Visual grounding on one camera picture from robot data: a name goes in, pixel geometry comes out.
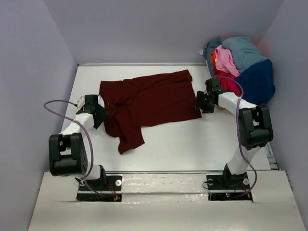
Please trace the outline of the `maroon t shirt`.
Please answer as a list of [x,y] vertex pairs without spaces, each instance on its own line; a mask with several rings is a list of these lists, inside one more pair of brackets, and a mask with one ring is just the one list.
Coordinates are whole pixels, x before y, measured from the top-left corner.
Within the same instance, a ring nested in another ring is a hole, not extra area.
[[106,133],[119,138],[124,154],[145,143],[141,128],[201,118],[194,109],[196,96],[188,70],[174,73],[101,81],[99,94],[109,111]]

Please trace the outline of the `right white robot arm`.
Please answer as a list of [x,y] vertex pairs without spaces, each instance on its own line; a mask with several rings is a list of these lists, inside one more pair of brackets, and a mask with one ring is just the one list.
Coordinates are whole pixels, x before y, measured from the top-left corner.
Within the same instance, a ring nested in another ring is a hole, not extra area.
[[238,148],[232,159],[225,165],[222,174],[208,175],[205,183],[209,190],[233,190],[244,185],[246,191],[253,188],[249,183],[247,170],[252,168],[251,161],[257,152],[273,140],[273,129],[269,108],[244,100],[244,90],[237,96],[230,90],[223,89],[222,77],[208,79],[206,90],[198,91],[195,110],[204,114],[213,113],[215,106],[228,110],[235,116]]

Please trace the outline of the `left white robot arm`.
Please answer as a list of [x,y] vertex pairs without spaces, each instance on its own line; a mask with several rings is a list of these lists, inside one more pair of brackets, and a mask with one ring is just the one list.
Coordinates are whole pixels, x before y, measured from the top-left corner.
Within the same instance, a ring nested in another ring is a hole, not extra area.
[[[77,108],[74,118],[48,107],[51,103],[67,103]],[[94,149],[88,129],[98,129],[108,117],[108,110],[99,103],[98,95],[82,96],[76,103],[52,100],[44,103],[50,113],[70,121],[67,128],[49,137],[49,168],[53,176],[73,176],[92,192],[107,184],[105,169],[94,163]]]

